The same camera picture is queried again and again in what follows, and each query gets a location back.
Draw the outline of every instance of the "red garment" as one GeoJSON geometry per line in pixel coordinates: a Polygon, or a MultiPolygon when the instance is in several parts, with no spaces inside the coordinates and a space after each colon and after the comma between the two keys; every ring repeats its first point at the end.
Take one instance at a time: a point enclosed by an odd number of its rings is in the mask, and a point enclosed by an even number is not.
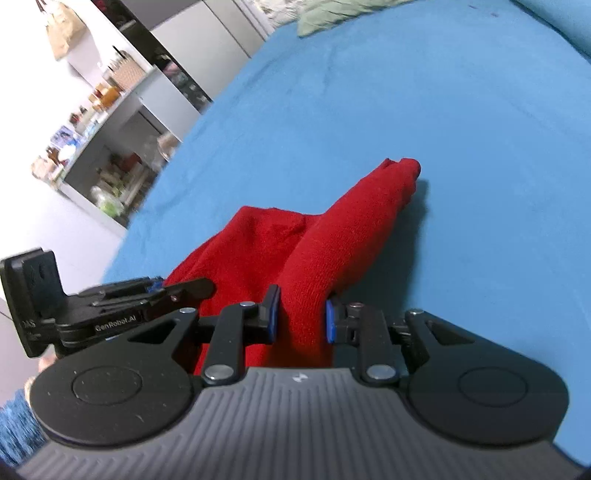
{"type": "MultiPolygon", "coordinates": [[[[322,215],[243,207],[226,227],[191,253],[167,284],[207,277],[216,284],[200,315],[226,305],[262,301],[281,287],[274,345],[246,349],[246,366],[326,367],[324,304],[331,292],[357,282],[410,201],[421,167],[416,160],[384,160],[322,215]]],[[[205,348],[196,373],[205,358],[205,348]]]]}

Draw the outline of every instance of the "blue bedding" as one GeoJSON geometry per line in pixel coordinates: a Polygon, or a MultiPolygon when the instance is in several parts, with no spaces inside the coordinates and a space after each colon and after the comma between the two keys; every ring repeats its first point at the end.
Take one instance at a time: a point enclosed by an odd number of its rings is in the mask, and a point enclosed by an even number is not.
{"type": "Polygon", "coordinates": [[[567,382],[591,462],[591,64],[508,0],[418,0],[280,28],[195,125],[106,280],[167,275],[242,205],[325,211],[383,158],[418,192],[348,296],[420,306],[567,382]]]}

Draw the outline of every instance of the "patterned pillow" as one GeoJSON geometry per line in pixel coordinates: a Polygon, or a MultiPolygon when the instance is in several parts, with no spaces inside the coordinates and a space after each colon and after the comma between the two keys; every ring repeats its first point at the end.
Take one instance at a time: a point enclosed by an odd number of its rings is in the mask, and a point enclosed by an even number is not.
{"type": "Polygon", "coordinates": [[[304,0],[251,0],[275,28],[298,20],[304,0]]]}

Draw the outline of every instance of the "white cabinet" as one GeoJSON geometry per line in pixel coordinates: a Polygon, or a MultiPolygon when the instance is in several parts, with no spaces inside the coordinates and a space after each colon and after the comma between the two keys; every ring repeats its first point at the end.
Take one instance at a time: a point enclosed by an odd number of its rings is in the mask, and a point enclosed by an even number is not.
{"type": "Polygon", "coordinates": [[[245,49],[204,2],[169,18],[152,33],[214,100],[249,60],[245,49]]]}

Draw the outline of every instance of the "blue bedsheet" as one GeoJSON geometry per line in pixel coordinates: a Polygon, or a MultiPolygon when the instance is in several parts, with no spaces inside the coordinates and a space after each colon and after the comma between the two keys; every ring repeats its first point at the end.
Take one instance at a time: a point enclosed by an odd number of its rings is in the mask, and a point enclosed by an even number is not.
{"type": "Polygon", "coordinates": [[[421,306],[554,368],[591,462],[591,65],[508,0],[280,28],[186,138],[106,279],[167,275],[242,205],[326,210],[383,158],[418,192],[349,293],[421,306]]]}

